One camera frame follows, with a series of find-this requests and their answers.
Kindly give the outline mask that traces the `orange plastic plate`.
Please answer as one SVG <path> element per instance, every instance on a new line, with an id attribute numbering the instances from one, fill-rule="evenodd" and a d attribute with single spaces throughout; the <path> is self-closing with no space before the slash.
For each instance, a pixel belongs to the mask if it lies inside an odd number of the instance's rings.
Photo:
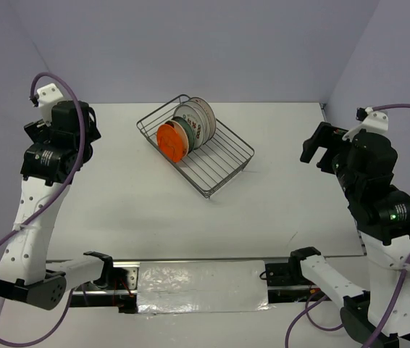
<path id="1" fill-rule="evenodd" d="M 156 133 L 156 141 L 161 152 L 174 163 L 179 162 L 183 158 L 183 143 L 169 121 L 159 126 Z"/>

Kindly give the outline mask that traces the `white plate red characters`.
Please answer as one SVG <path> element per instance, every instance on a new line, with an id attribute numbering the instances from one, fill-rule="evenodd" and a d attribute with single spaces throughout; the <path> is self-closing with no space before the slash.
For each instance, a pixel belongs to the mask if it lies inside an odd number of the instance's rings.
<path id="1" fill-rule="evenodd" d="M 199 113 L 188 105 L 179 106 L 175 110 L 175 117 L 181 117 L 187 122 L 193 134 L 193 149 L 196 150 L 204 143 L 204 121 Z"/>

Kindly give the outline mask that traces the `beige plate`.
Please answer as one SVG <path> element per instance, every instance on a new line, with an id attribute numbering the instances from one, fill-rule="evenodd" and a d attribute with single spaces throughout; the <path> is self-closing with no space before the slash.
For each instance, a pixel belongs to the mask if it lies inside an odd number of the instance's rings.
<path id="1" fill-rule="evenodd" d="M 190 150 L 190 144 L 188 139 L 188 134 L 186 133 L 184 127 L 177 121 L 170 120 L 170 125 L 175 129 L 175 131 L 179 134 L 179 137 L 183 143 L 183 154 L 182 157 L 188 155 Z"/>

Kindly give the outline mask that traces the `blue patterned plate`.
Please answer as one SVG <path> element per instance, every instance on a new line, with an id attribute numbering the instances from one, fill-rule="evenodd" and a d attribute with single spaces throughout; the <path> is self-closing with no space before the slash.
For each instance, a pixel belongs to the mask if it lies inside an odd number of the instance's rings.
<path id="1" fill-rule="evenodd" d="M 209 140 L 211 140 L 217 129 L 217 119 L 215 117 L 215 114 L 211 106 L 209 105 L 207 101 L 197 96 L 193 96 L 189 98 L 189 101 L 198 103 L 202 107 L 202 109 L 205 111 L 207 117 L 209 118 L 209 122 L 210 122 Z"/>

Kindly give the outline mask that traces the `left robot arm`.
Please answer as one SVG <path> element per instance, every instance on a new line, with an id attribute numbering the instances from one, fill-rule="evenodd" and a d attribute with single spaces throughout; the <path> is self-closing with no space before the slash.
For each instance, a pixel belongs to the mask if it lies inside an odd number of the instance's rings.
<path id="1" fill-rule="evenodd" d="M 0 260 L 0 297 L 52 310 L 66 291 L 88 282 L 107 289 L 115 280 L 112 257 L 100 252 L 46 261 L 70 174 L 92 157 L 91 144 L 101 134 L 93 108 L 84 101 L 59 101 L 51 108 L 50 123 L 39 120 L 24 129 L 33 143 L 23 156 L 14 235 Z"/>

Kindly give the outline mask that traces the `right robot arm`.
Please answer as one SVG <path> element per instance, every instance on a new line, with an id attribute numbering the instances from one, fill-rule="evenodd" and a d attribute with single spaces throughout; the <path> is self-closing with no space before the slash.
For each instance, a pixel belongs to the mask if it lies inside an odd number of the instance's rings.
<path id="1" fill-rule="evenodd" d="M 302 162 L 318 149 L 324 173 L 335 175 L 366 249 L 369 288 L 363 289 L 310 246 L 286 263 L 267 265 L 267 277 L 316 286 L 340 310 L 347 334 L 363 347 L 410 341 L 410 196 L 392 184 L 397 151 L 378 130 L 347 131 L 320 123 L 305 140 Z"/>

